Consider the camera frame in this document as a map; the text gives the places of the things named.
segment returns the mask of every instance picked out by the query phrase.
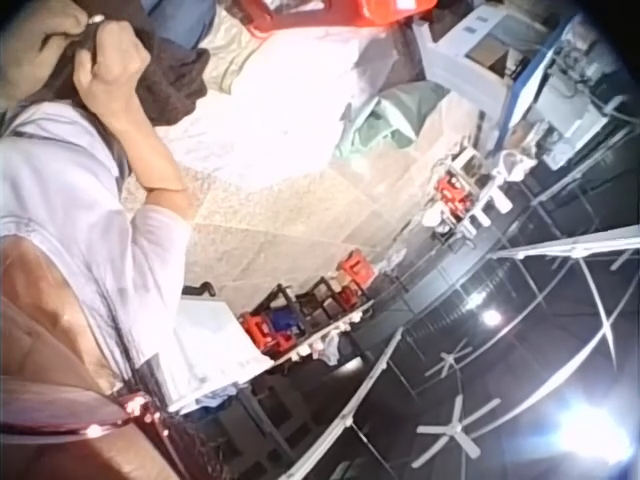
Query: white beam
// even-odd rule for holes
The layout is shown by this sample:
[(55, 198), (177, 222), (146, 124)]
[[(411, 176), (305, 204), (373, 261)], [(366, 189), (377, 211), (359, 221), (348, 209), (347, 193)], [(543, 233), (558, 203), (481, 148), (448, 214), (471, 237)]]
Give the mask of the white beam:
[(593, 253), (640, 248), (640, 225), (579, 235), (519, 248), (499, 250), (491, 258), (522, 259), (532, 255), (581, 258)]

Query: white cloth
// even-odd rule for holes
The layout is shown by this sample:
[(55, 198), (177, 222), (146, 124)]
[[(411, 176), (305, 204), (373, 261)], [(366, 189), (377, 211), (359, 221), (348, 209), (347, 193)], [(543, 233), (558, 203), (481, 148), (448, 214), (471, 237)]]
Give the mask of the white cloth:
[[(16, 131), (40, 138), (12, 136)], [(116, 371), (127, 366), (114, 320), (138, 365), (157, 353), (171, 337), (190, 225), (156, 206), (143, 206), (129, 222), (113, 157), (66, 104), (22, 112), (0, 139), (0, 162), (0, 237), (26, 238), (51, 259)]]

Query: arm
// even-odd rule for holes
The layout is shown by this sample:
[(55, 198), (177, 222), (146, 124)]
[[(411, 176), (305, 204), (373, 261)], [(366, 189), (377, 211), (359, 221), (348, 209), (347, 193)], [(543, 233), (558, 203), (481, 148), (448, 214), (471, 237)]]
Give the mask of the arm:
[(96, 62), (76, 51), (73, 80), (84, 104), (120, 141), (131, 169), (147, 191), (147, 205), (191, 221), (193, 212), (180, 169), (144, 113), (136, 86), (150, 55), (126, 22), (104, 22), (96, 33)]
[(180, 168), (147, 119), (139, 102), (121, 120), (105, 122), (124, 148), (138, 183), (147, 192), (146, 205), (163, 207), (191, 222), (194, 209)]

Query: bright light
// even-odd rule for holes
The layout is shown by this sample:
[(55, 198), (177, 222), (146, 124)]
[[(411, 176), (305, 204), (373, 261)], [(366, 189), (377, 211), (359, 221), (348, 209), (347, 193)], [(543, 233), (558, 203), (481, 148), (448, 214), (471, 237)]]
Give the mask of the bright light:
[(499, 325), (500, 322), (502, 322), (502, 315), (500, 315), (500, 313), (496, 312), (495, 310), (487, 310), (485, 312), (482, 312), (480, 318), (482, 318), (482, 321), (485, 323), (485, 325), (488, 325), (489, 327), (495, 327), (496, 325)]
[(333, 373), (335, 373), (338, 377), (348, 377), (362, 370), (363, 367), (364, 367), (364, 362), (362, 361), (362, 358), (356, 357), (353, 360), (351, 360), (349, 363), (345, 363), (343, 366), (335, 370)]
[(465, 304), (465, 308), (467, 310), (473, 310), (474, 308), (482, 305), (482, 302), (484, 302), (485, 298), (487, 298), (487, 292), (475, 292), (467, 300), (467, 303)]
[(87, 437), (97, 438), (103, 434), (103, 429), (100, 425), (90, 425), (86, 430)]
[(565, 415), (558, 441), (564, 450), (601, 458), (610, 465), (627, 460), (633, 453), (625, 431), (607, 412), (593, 407), (578, 408)]

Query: blue object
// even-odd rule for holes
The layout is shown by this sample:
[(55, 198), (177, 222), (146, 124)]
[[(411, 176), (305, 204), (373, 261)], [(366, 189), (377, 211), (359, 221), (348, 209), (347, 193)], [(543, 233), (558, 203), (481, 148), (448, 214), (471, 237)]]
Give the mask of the blue object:
[(515, 80), (515, 82), (513, 82), (513, 86), (511, 87), (511, 92), (509, 93), (509, 98), (507, 99), (504, 113), (502, 115), (502, 118), (500, 119), (498, 137), (496, 138), (496, 142), (491, 149), (491, 155), (497, 155), (498, 152), (502, 150), (502, 146), (504, 145), (504, 142), (509, 135), (509, 125), (511, 124), (511, 118), (515, 113), (516, 106), (518, 105), (518, 100), (520, 99), (522, 91), (529, 84), (534, 75), (538, 73), (538, 69), (542, 67), (543, 63), (553, 55), (553, 51), (556, 45), (561, 40), (562, 35), (567, 30), (574, 18), (575, 17), (566, 17), (560, 22), (560, 25), (551, 33), (549, 38), (547, 38), (545, 43), (540, 47), (538, 53), (526, 66), (524, 71)]
[(269, 312), (269, 320), (273, 330), (278, 333), (300, 328), (296, 314), (289, 307), (274, 308)]
[(189, 50), (207, 36), (216, 17), (215, 0), (141, 0), (156, 34)]

